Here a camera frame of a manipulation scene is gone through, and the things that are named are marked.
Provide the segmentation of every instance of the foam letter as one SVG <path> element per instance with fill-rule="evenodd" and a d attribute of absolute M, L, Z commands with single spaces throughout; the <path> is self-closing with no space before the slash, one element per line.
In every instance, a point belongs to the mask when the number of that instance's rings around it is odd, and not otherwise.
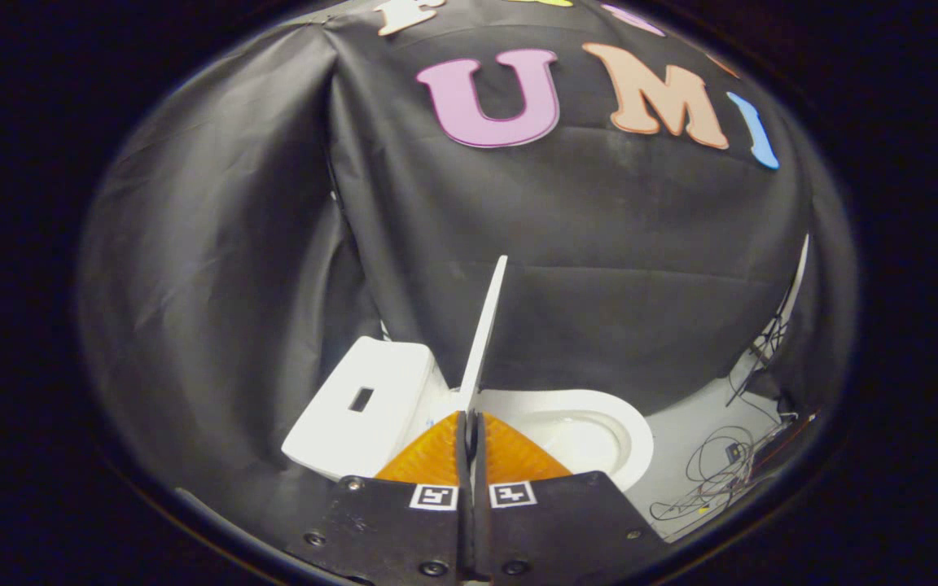
<path fill-rule="evenodd" d="M 379 36 L 386 37 L 387 34 L 431 19 L 436 15 L 436 11 L 422 11 L 420 8 L 442 7 L 444 2 L 446 0 L 390 0 L 379 4 L 375 11 L 383 12 L 383 18 L 386 19 L 386 26 L 379 29 Z"/>
<path fill-rule="evenodd" d="M 686 133 L 690 138 L 714 148 L 729 147 L 730 141 L 722 133 L 712 103 L 708 101 L 704 79 L 697 74 L 670 64 L 665 81 L 661 81 L 625 49 L 597 43 L 585 43 L 583 47 L 607 66 L 619 105 L 610 119 L 618 129 L 629 133 L 659 133 L 661 124 L 647 112 L 649 101 L 674 136 L 682 133 L 682 122 L 689 112 Z"/>
<path fill-rule="evenodd" d="M 747 100 L 733 92 L 726 92 L 726 96 L 729 96 L 730 100 L 733 100 L 733 103 L 740 108 L 741 114 L 744 115 L 744 122 L 747 122 L 747 129 L 752 131 L 752 155 L 759 160 L 759 163 L 765 164 L 770 169 L 781 168 L 781 162 L 777 160 L 777 156 L 774 155 L 774 148 L 769 144 L 766 129 L 762 126 L 762 121 L 759 120 L 759 111 L 755 110 L 755 107 Z"/>
<path fill-rule="evenodd" d="M 480 110 L 472 74 L 480 69 L 476 59 L 455 59 L 422 70 L 415 78 L 428 86 L 440 127 L 455 142 L 479 148 L 522 145 L 555 129 L 559 100 L 548 63 L 552 51 L 506 51 L 497 61 L 512 67 L 524 94 L 524 111 L 505 120 L 488 118 Z"/>
<path fill-rule="evenodd" d="M 567 0 L 509 0 L 510 2 L 539 2 L 542 4 L 548 4 L 550 7 L 573 7 L 573 2 L 568 2 Z"/>
<path fill-rule="evenodd" d="M 622 11 L 621 8 L 611 7 L 610 4 L 603 4 L 603 8 L 606 8 L 607 11 L 610 11 L 610 14 L 617 16 L 617 19 L 621 22 L 629 23 L 636 28 L 643 29 L 648 33 L 654 33 L 659 37 L 665 36 L 663 30 L 652 25 L 651 23 L 646 22 L 644 19 L 639 18 L 639 16 L 633 15 L 632 12 Z"/>

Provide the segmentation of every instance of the white toilet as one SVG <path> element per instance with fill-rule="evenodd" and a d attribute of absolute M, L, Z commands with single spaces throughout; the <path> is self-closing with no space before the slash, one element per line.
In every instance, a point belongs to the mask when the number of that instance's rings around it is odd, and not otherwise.
<path fill-rule="evenodd" d="M 484 411 L 513 426 L 573 472 L 600 470 L 626 490 L 647 471 L 654 436 L 618 397 L 590 390 L 480 390 L 506 257 L 498 260 L 462 385 L 448 389 L 422 344 L 360 338 L 310 401 L 282 451 L 329 479 L 375 476 L 433 423 Z"/>
<path fill-rule="evenodd" d="M 607 393 L 484 389 L 473 404 L 509 423 L 573 474 L 606 472 L 622 491 L 641 478 L 654 456 L 647 420 Z"/>

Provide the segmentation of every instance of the black cable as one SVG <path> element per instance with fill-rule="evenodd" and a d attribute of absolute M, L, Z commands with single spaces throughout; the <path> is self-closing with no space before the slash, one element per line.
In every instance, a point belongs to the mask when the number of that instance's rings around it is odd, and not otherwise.
<path fill-rule="evenodd" d="M 756 350 L 749 350 L 749 352 L 758 352 L 758 355 L 764 356 L 766 348 L 771 348 L 772 340 L 777 339 L 778 336 L 782 336 L 782 332 L 787 328 L 787 323 L 784 322 L 783 324 L 779 324 L 780 321 L 781 321 L 781 316 L 777 315 L 774 318 L 774 323 L 772 324 L 772 327 L 770 329 L 770 334 L 763 334 L 765 341 L 763 341 L 762 345 L 760 345 Z M 767 413 L 765 409 L 760 408 L 759 405 L 755 405 L 751 401 L 745 400 L 744 398 L 744 391 L 747 389 L 748 383 L 751 382 L 752 375 L 755 374 L 756 370 L 758 370 L 759 364 L 762 363 L 758 355 L 756 355 L 755 363 L 752 364 L 751 369 L 748 370 L 746 375 L 744 375 L 744 382 L 741 383 L 741 386 L 739 388 L 734 387 L 733 370 L 730 371 L 730 375 L 727 376 L 726 379 L 730 383 L 730 390 L 733 391 L 733 394 L 730 397 L 730 400 L 726 401 L 726 407 L 730 407 L 730 404 L 733 404 L 733 401 L 736 400 L 736 398 L 740 397 L 741 401 L 744 401 L 746 405 L 750 405 L 753 409 L 758 409 L 758 411 L 761 412 L 766 417 L 768 417 L 771 420 L 771 422 L 779 423 L 777 418 Z"/>

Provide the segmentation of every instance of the white floor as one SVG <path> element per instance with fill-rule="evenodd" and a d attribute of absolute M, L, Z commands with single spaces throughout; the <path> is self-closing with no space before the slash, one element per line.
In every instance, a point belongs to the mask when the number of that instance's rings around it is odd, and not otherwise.
<path fill-rule="evenodd" d="M 755 359 L 745 353 L 734 367 L 732 379 L 735 387 L 744 381 L 753 364 Z M 671 507 L 691 501 L 689 498 L 684 500 L 684 496 L 689 496 L 697 489 L 701 482 L 696 479 L 701 475 L 711 476 L 725 470 L 730 464 L 726 446 L 734 441 L 758 441 L 777 426 L 779 416 L 774 401 L 745 392 L 742 397 L 756 407 L 744 403 L 741 397 L 726 407 L 726 401 L 732 396 L 730 379 L 719 378 L 687 400 L 647 417 L 647 423 L 654 433 L 654 459 L 643 478 L 626 490 L 625 495 L 666 541 L 675 541 L 700 527 L 718 515 L 722 505 L 729 500 L 730 496 L 726 494 L 711 498 L 707 505 L 701 505 L 700 500 L 693 500 L 695 504 L 687 507 Z M 757 408 L 763 409 L 769 416 Z M 697 448 L 713 433 L 712 441 L 704 446 L 700 457 L 696 457 Z M 688 463 L 694 481 L 687 476 Z M 713 485 L 708 483 L 706 489 Z"/>

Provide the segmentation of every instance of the screw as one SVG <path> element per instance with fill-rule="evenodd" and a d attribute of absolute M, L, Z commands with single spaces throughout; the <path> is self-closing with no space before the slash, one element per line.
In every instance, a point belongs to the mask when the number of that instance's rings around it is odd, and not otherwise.
<path fill-rule="evenodd" d="M 324 545 L 327 542 L 327 539 L 324 539 L 324 536 L 319 533 L 308 533 L 302 536 L 306 540 L 306 543 L 309 543 L 314 548 L 320 548 L 321 545 Z"/>
<path fill-rule="evenodd" d="M 531 564 L 519 560 L 513 560 L 502 566 L 502 571 L 508 575 L 526 574 L 529 570 L 531 570 Z"/>
<path fill-rule="evenodd" d="M 422 565 L 418 566 L 418 571 L 421 571 L 422 574 L 431 575 L 433 578 L 436 578 L 438 575 L 447 574 L 447 566 L 443 562 L 422 562 Z"/>

